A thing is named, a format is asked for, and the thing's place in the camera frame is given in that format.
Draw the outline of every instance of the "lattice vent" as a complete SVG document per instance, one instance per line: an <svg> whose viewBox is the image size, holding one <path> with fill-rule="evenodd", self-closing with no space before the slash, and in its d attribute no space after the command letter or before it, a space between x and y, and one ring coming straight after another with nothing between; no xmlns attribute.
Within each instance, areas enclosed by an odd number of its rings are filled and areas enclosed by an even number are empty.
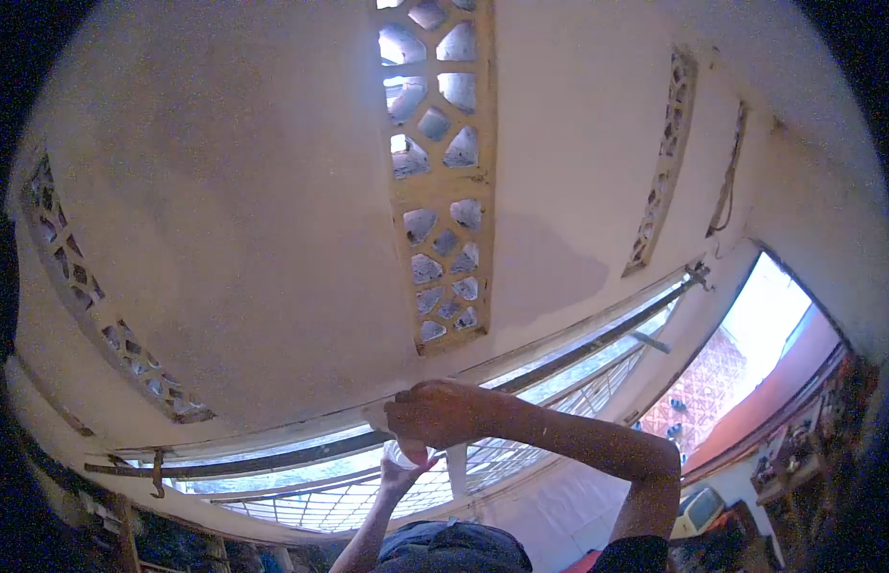
<svg viewBox="0 0 889 573"><path fill-rule="evenodd" d="M486 333L495 77L491 3L375 0L398 250L420 354Z"/></svg>
<svg viewBox="0 0 889 573"><path fill-rule="evenodd" d="M622 276L632 274L648 265L655 251L661 227L667 218L667 210L674 196L674 187L683 165L687 149L689 125L693 118L693 99L696 94L697 65L686 52L674 50L671 54L671 81L667 94L665 131L658 150L658 162L652 188L648 192L645 215L639 223L633 252Z"/></svg>
<svg viewBox="0 0 889 573"><path fill-rule="evenodd" d="M212 418L212 412L187 393L138 341L98 284L62 210L46 153L22 190L21 202L31 218L34 240L43 248L41 258L50 280L84 332L96 335L89 338L107 361L118 365L130 384L175 422L189 424Z"/></svg>

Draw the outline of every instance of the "hand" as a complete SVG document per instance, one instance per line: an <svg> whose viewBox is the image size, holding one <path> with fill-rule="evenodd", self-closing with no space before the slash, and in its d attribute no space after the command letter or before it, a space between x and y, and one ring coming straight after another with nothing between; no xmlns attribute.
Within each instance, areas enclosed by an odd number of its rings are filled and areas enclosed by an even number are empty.
<svg viewBox="0 0 889 573"><path fill-rule="evenodd" d="M429 460L413 469L404 469L393 461L382 457L381 459L381 494L389 495L396 499L403 498L406 492L413 487L416 479L428 470L432 469L438 463L437 457L431 457Z"/></svg>
<svg viewBox="0 0 889 573"><path fill-rule="evenodd" d="M384 404L388 427L445 449L492 435L511 396L451 381L420 382Z"/></svg>

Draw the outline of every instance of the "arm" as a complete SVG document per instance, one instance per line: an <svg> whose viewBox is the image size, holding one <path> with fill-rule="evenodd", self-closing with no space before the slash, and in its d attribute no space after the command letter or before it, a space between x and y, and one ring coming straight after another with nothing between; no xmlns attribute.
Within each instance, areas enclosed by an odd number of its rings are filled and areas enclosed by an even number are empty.
<svg viewBox="0 0 889 573"><path fill-rule="evenodd" d="M424 382L386 406L391 430L438 449L501 437L571 457L632 483L611 541L668 539L677 519L680 461L662 438L616 424L562 414L495 391Z"/></svg>
<svg viewBox="0 0 889 573"><path fill-rule="evenodd" d="M336 557L330 573L363 573L378 565L381 543L394 508L413 487L419 475L431 469L436 462L438 460L433 458L423 467L407 470L386 458L381 460L381 489L378 497L356 536L343 549L343 553Z"/></svg>
<svg viewBox="0 0 889 573"><path fill-rule="evenodd" d="M631 482L610 541L637 535L668 539L680 501L677 447L655 435L504 396L491 433L540 447Z"/></svg>

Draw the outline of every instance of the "sky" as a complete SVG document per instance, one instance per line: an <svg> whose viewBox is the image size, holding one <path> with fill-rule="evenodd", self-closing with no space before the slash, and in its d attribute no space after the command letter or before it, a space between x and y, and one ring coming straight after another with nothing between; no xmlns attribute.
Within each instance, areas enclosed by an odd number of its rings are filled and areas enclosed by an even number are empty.
<svg viewBox="0 0 889 573"><path fill-rule="evenodd" d="M750 279L721 323L747 358L744 384L735 389L732 407L773 371L782 356L785 340L809 305L810 298L801 287L762 253Z"/></svg>

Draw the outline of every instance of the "clear plastic cup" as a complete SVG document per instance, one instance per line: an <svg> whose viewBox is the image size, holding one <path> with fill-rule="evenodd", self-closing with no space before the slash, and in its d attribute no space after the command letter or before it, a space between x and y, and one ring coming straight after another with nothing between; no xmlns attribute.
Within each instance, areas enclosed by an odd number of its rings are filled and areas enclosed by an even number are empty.
<svg viewBox="0 0 889 573"><path fill-rule="evenodd" d="M435 455L434 448L430 446L423 446L418 442L415 445L410 444L410 446L416 446L417 448L425 447L426 459L429 459L430 457ZM406 454L401 449L400 444L397 443L397 440L388 440L387 442L384 442L384 457L402 467L403 469L416 469L416 467L419 467L418 464L406 457Z"/></svg>

